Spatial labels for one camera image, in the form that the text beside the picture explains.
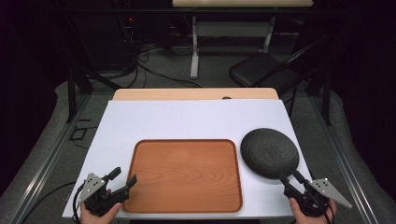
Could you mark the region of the brown wooden tray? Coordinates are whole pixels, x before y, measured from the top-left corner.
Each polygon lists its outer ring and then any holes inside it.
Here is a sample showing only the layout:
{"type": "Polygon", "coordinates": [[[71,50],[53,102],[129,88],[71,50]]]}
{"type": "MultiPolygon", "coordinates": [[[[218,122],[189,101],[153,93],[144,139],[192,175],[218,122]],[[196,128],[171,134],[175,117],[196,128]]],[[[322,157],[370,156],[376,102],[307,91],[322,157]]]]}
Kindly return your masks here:
{"type": "Polygon", "coordinates": [[[228,139],[142,140],[123,203],[129,214],[235,213],[243,204],[236,148],[228,139]]]}

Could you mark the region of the light wooden table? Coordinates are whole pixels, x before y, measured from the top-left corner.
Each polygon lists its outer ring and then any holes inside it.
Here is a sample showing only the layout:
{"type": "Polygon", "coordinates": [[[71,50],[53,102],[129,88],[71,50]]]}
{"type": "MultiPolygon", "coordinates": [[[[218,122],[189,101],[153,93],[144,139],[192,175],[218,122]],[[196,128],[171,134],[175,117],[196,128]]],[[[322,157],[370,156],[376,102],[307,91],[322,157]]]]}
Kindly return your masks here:
{"type": "Polygon", "coordinates": [[[113,96],[116,101],[160,100],[220,100],[220,99],[271,99],[278,100],[272,88],[191,88],[191,89],[119,89],[113,96]]]}

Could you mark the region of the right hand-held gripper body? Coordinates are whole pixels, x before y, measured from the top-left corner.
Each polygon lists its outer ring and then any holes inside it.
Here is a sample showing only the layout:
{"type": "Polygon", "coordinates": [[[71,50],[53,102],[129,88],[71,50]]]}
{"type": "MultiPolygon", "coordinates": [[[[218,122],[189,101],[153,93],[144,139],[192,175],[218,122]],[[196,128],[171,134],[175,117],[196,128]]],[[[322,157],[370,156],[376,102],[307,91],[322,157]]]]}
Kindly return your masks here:
{"type": "Polygon", "coordinates": [[[346,208],[352,208],[352,204],[328,178],[306,179],[302,185],[304,186],[304,192],[300,192],[295,187],[291,191],[285,191],[284,188],[284,195],[288,198],[294,198],[306,216],[320,217],[325,215],[326,210],[329,208],[329,200],[334,200],[346,208]]]}

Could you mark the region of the white table board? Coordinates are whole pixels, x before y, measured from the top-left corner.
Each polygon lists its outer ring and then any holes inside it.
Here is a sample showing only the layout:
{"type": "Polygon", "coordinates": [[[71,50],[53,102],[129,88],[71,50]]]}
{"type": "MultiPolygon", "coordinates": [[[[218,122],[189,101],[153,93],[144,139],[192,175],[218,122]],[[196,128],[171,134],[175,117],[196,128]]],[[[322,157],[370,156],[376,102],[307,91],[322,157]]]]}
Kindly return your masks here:
{"type": "MultiPolygon", "coordinates": [[[[298,140],[280,100],[227,99],[190,101],[110,101],[92,140],[76,185],[89,173],[99,176],[120,167],[121,174],[108,183],[110,189],[125,185],[134,146],[145,139],[229,139],[239,145],[257,128],[270,128],[298,140]]],[[[251,172],[238,162],[243,204],[236,213],[127,214],[126,219],[251,219],[291,215],[283,185],[251,172]]]]}

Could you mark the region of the aluminium floor rail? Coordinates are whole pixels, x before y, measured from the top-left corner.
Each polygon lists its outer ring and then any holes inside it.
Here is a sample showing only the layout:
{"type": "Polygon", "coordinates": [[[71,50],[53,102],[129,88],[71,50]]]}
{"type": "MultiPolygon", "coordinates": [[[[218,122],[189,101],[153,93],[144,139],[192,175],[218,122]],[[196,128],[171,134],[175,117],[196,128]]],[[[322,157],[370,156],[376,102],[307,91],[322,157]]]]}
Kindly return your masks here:
{"type": "Polygon", "coordinates": [[[65,94],[58,97],[49,123],[1,199],[2,204],[10,208],[9,212],[5,211],[8,215],[6,224],[21,224],[28,210],[33,207],[60,158],[64,142],[74,130],[90,99],[89,94],[78,96],[77,112],[68,119],[68,98],[65,94]]]}
{"type": "Polygon", "coordinates": [[[319,124],[325,132],[326,138],[331,146],[338,168],[346,182],[348,191],[353,198],[353,205],[360,212],[364,224],[378,224],[378,219],[372,206],[368,202],[366,194],[363,192],[355,172],[352,169],[350,162],[347,159],[342,144],[332,125],[323,118],[321,114],[321,101],[316,97],[310,97],[309,102],[314,108],[315,114],[319,119],[319,124]]]}

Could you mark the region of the black metal stand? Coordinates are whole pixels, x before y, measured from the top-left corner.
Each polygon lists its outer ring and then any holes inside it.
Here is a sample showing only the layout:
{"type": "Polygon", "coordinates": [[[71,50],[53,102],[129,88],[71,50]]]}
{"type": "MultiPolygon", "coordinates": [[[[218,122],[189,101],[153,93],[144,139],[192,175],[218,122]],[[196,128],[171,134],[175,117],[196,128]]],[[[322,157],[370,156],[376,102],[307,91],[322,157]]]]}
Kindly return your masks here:
{"type": "Polygon", "coordinates": [[[116,91],[120,89],[120,85],[110,81],[106,77],[99,75],[98,73],[88,69],[86,67],[73,67],[67,78],[67,93],[68,93],[68,119],[67,123],[70,123],[78,112],[77,106],[77,92],[78,88],[83,94],[92,94],[93,86],[89,81],[89,78],[98,80],[100,83],[105,84],[110,89],[116,91]]]}
{"type": "Polygon", "coordinates": [[[330,121],[330,100],[332,91],[332,75],[328,69],[317,69],[303,78],[307,81],[305,92],[308,96],[315,96],[321,99],[321,116],[325,123],[331,126],[330,121]]]}

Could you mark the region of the person's left hand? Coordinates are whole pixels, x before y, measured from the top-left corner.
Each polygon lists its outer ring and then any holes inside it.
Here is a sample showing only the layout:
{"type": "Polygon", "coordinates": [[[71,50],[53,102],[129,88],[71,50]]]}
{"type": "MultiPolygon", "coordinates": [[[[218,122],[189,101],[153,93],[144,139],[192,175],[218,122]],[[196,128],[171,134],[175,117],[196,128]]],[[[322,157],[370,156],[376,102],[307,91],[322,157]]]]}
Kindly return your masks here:
{"type": "Polygon", "coordinates": [[[111,209],[101,217],[93,215],[85,206],[80,205],[80,224],[110,224],[118,212],[121,210],[121,203],[114,204],[111,209]]]}

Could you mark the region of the black folding chair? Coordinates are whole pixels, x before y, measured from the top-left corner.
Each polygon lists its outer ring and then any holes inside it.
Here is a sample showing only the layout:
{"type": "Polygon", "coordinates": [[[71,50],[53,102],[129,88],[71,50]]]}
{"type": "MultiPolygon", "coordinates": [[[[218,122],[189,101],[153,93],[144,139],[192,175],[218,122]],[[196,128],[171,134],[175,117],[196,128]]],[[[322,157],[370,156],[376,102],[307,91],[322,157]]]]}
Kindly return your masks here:
{"type": "Polygon", "coordinates": [[[325,35],[280,62],[273,56],[257,53],[229,69],[229,77],[240,87],[272,88],[278,95],[294,88],[318,69],[307,61],[319,56],[330,40],[325,35]]]}

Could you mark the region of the white-legged background table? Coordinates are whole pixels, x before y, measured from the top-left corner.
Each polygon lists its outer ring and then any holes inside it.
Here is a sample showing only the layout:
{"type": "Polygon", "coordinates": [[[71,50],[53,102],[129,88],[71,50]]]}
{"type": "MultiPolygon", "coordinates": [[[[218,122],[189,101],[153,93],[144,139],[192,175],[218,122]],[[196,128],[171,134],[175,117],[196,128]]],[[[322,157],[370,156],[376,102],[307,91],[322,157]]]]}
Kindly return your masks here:
{"type": "MultiPolygon", "coordinates": [[[[313,0],[172,0],[173,7],[179,9],[297,9],[312,7],[313,0]]],[[[262,52],[267,52],[275,26],[275,17],[262,21],[203,21],[193,16],[191,19],[192,58],[191,78],[198,78],[199,48],[198,37],[249,36],[263,37],[262,52]]]]}

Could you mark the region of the person's right hand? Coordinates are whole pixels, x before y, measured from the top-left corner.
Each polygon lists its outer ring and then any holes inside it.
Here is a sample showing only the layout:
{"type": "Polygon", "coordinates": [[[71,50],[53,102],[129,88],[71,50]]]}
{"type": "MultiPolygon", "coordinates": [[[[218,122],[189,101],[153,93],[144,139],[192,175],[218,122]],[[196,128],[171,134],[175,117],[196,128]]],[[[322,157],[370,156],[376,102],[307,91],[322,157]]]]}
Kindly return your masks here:
{"type": "Polygon", "coordinates": [[[337,208],[334,200],[329,200],[329,208],[326,214],[320,217],[308,217],[300,209],[294,198],[289,198],[290,210],[294,214],[296,224],[333,224],[337,208]]]}

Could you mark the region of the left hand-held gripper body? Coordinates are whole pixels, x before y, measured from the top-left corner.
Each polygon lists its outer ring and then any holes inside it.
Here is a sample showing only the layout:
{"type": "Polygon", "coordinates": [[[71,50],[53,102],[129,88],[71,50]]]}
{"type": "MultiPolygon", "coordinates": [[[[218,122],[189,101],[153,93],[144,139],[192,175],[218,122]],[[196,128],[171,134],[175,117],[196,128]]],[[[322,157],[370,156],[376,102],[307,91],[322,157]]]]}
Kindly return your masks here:
{"type": "Polygon", "coordinates": [[[107,213],[116,203],[122,203],[129,198],[129,191],[124,192],[120,188],[115,191],[107,191],[106,175],[100,177],[94,173],[88,173],[79,195],[78,203],[85,203],[86,208],[94,215],[102,216],[107,213]]]}

